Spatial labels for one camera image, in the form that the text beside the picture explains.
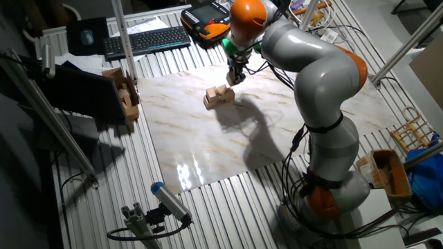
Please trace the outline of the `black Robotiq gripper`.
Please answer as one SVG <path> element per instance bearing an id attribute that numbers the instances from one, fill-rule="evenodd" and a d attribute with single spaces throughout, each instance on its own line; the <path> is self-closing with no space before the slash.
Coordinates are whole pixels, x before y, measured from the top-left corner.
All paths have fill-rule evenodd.
<path id="1" fill-rule="evenodd" d="M 244 59 L 243 57 L 240 58 L 229 57 L 228 58 L 229 72 L 227 72 L 226 74 L 226 79 L 232 80 L 233 75 L 236 75 L 236 84 L 243 82 L 246 78 L 245 74 L 243 73 L 246 64 L 247 64 L 247 59 Z"/>

